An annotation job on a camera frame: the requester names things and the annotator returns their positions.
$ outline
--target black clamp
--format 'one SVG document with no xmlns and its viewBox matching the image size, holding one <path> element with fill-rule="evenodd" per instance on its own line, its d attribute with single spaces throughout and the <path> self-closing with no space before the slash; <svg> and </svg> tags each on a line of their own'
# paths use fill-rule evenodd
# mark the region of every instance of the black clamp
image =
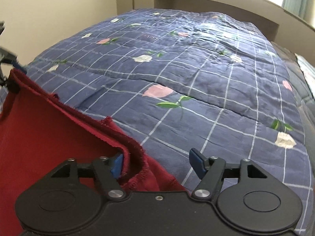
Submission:
<svg viewBox="0 0 315 236">
<path fill-rule="evenodd" d="M 3 31 L 4 31 L 4 21 L 0 21 L 0 35 L 2 34 Z M 21 70 L 24 74 L 27 73 L 26 69 L 18 63 L 17 56 L 14 53 L 11 53 L 10 51 L 2 47 L 0 47 L 0 65 L 1 63 L 13 65 L 13 67 Z M 0 86 L 7 87 L 7 89 L 13 93 L 19 92 L 18 84 L 10 79 L 7 79 L 7 77 L 4 76 L 1 67 L 0 67 Z"/>
<path fill-rule="evenodd" d="M 301 200 L 256 163 L 226 164 L 196 149 L 189 160 L 201 179 L 191 196 L 126 194 L 116 181 L 121 154 L 91 164 L 69 159 L 18 197 L 15 211 L 25 229 L 21 236 L 296 235 Z M 97 191 L 80 184 L 80 177 L 93 178 Z M 221 192 L 224 179 L 235 177 L 238 183 Z"/>
</svg>

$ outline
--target red cloth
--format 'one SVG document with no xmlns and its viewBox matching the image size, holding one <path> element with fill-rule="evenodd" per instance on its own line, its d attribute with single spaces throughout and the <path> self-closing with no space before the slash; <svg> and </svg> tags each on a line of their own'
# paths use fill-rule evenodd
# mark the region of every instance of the red cloth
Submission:
<svg viewBox="0 0 315 236">
<path fill-rule="evenodd" d="M 0 235 L 22 232 L 15 215 L 16 198 L 68 158 L 91 162 L 123 150 L 119 183 L 124 190 L 182 191 L 176 179 L 111 118 L 94 120 L 59 102 L 20 71 L 9 79 L 19 86 L 9 92 L 0 115 Z"/>
</svg>

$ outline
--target blue plaid comforter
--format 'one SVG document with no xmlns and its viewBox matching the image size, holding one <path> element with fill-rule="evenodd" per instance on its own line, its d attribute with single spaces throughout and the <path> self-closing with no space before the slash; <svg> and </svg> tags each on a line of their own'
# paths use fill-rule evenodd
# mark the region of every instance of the blue plaid comforter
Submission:
<svg viewBox="0 0 315 236">
<path fill-rule="evenodd" d="M 303 126 L 286 67 L 253 24 L 216 12 L 130 11 L 55 44 L 27 70 L 63 103 L 113 117 L 190 191 L 199 182 L 191 148 L 254 160 L 300 196 L 304 233 L 313 178 Z"/>
</svg>

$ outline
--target wrinkled fabric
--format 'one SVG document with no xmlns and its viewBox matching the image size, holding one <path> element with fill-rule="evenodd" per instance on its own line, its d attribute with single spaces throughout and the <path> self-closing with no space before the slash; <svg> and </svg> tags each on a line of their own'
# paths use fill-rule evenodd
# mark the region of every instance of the wrinkled fabric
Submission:
<svg viewBox="0 0 315 236">
<path fill-rule="evenodd" d="M 304 134 L 305 134 L 305 147 L 308 151 L 310 162 L 312 165 L 313 175 L 315 172 L 315 100 L 312 92 L 306 82 L 303 72 L 298 64 L 297 57 L 294 53 L 286 48 L 281 47 L 276 43 L 272 43 L 277 54 L 284 61 L 288 69 L 290 80 L 292 83 L 294 96 L 298 110 L 301 115 Z M 308 227 L 306 228 L 307 236 L 315 235 L 315 213 L 313 212 Z"/>
<path fill-rule="evenodd" d="M 55 44 L 27 75 L 88 116 L 111 116 L 189 191 L 199 183 L 191 148 L 229 163 L 251 158 L 299 195 L 304 233 L 313 179 L 303 126 L 287 69 L 253 24 L 217 12 L 130 11 Z M 296 144 L 277 146 L 279 131 Z"/>
<path fill-rule="evenodd" d="M 123 166 L 118 182 L 127 192 L 185 190 L 110 117 L 96 121 L 63 105 L 16 69 L 9 79 L 20 91 L 9 93 L 0 116 L 1 235 L 22 232 L 16 198 L 68 158 L 91 162 L 119 150 Z"/>
</svg>

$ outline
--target circular cover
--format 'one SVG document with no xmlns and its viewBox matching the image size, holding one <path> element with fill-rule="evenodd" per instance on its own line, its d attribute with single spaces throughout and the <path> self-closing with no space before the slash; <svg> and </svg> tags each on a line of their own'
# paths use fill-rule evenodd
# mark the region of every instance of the circular cover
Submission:
<svg viewBox="0 0 315 236">
<path fill-rule="evenodd" d="M 101 197 L 85 185 L 58 184 L 58 189 L 31 188 L 18 197 L 15 211 L 24 227 L 67 232 L 91 221 L 101 208 Z"/>
<path fill-rule="evenodd" d="M 278 232 L 297 223 L 301 203 L 294 193 L 255 188 L 239 183 L 221 192 L 217 207 L 227 221 L 252 232 Z"/>
</svg>

